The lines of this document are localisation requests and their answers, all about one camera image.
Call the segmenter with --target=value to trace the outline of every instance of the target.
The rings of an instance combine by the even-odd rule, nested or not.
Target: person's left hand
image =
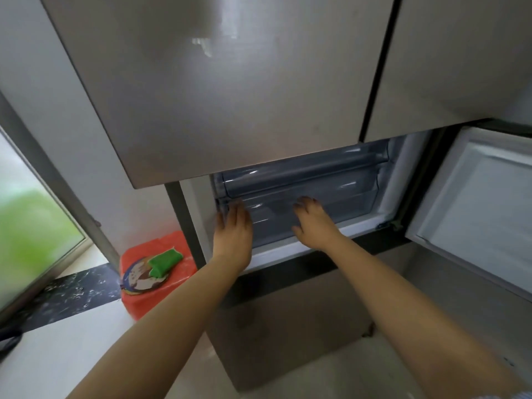
[[[214,232],[213,260],[234,265],[239,271],[243,271],[251,260],[252,241],[253,223],[243,204],[232,205],[229,208],[225,224],[222,213],[218,213]]]

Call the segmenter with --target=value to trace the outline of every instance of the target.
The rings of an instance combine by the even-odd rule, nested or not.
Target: hand
[[[222,213],[218,213],[214,231],[213,260],[234,264],[241,272],[251,260],[252,241],[253,223],[243,204],[230,206],[225,224]]]
[[[309,248],[326,250],[338,238],[345,238],[316,199],[300,197],[294,212],[301,227],[292,227],[297,239]]]

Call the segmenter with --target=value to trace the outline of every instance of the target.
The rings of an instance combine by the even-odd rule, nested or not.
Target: forearm
[[[209,262],[129,329],[69,398],[163,398],[239,272]]]
[[[491,389],[485,393],[506,394],[522,387],[489,351],[380,259],[347,238],[338,238],[326,253],[426,392],[436,389],[445,396],[447,388],[457,389],[448,394],[470,388],[478,395],[485,383]]]

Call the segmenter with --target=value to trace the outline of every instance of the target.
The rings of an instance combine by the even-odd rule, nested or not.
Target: person's left arm
[[[68,399],[164,398],[218,307],[251,259],[252,223],[243,206],[219,214],[212,260],[131,327]]]

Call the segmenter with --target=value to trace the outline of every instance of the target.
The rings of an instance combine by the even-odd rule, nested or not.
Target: freezer compartment
[[[373,165],[240,196],[253,221],[253,247],[293,235],[291,227],[299,222],[292,205],[300,196],[318,199],[335,222],[368,214],[378,193],[378,172]],[[219,200],[225,214],[230,201],[230,197]]]
[[[388,160],[388,140],[379,140],[222,172],[215,175],[216,192],[236,198]]]

